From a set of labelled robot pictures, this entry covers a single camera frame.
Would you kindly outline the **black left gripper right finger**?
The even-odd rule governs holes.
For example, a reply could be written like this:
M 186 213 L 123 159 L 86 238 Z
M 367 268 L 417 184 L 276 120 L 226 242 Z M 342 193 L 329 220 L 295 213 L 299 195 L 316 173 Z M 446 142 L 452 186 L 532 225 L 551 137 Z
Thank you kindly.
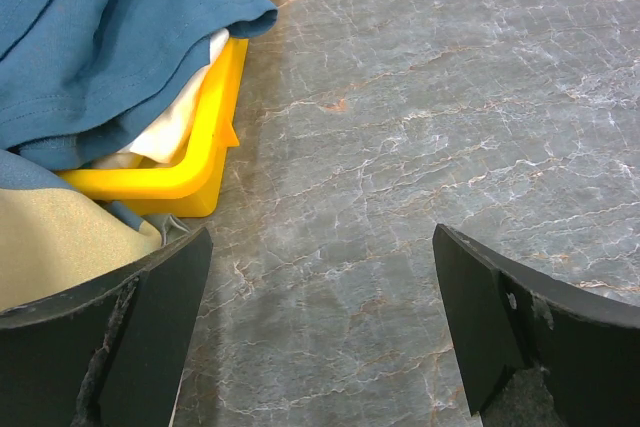
M 432 244 L 471 414 L 494 426 L 638 425 L 638 307 L 444 224 Z

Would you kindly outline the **dark blue t-shirt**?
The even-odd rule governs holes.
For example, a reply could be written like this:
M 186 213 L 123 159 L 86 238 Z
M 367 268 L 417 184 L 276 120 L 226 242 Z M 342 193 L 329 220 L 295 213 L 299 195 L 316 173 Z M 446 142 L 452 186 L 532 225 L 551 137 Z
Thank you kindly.
M 270 0 L 1 0 L 1 148 L 76 169 L 132 142 L 210 58 L 219 30 L 276 22 Z

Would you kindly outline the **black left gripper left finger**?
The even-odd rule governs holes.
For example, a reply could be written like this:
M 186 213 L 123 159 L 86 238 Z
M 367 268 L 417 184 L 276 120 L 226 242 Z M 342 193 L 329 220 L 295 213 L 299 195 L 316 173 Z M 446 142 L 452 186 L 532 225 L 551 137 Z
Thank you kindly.
M 2 425 L 170 425 L 212 250 L 200 228 L 3 311 Z

